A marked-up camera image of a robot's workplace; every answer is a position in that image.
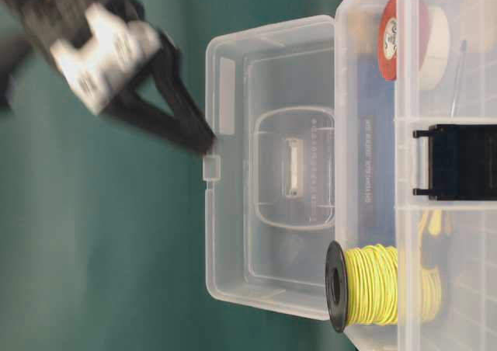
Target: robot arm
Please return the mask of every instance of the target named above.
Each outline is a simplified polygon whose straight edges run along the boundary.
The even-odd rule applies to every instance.
[[[144,21],[138,0],[4,2],[21,19],[25,39],[65,77],[93,114],[123,121],[201,154],[210,149],[214,134],[181,81],[179,50],[166,34]],[[23,44],[30,49],[26,40]],[[15,62],[4,61],[6,74],[24,57],[19,52]],[[135,92],[150,77],[174,116]]]

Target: yellow wire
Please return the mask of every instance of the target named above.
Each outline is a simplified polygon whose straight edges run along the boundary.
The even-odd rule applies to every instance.
[[[349,279],[347,325],[395,325],[398,322],[398,252],[383,245],[353,248],[345,252]],[[437,268],[421,272],[421,317],[433,320],[442,303],[442,284]]]

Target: black spool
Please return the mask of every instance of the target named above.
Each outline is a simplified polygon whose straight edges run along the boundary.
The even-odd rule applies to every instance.
[[[325,285],[330,321],[336,332],[343,333],[349,317],[349,279],[345,254],[337,241],[326,254]]]

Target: red tape roll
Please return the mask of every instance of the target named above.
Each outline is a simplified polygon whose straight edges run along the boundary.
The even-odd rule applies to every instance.
[[[381,75],[388,81],[397,79],[398,52],[397,0],[389,0],[383,11],[378,33],[378,64]],[[419,1],[419,67],[421,68],[428,48],[428,7]]]

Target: open plastic lid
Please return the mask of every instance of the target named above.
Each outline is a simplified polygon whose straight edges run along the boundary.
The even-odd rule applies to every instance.
[[[328,318],[334,22],[222,36],[207,50],[207,287],[222,300]]]

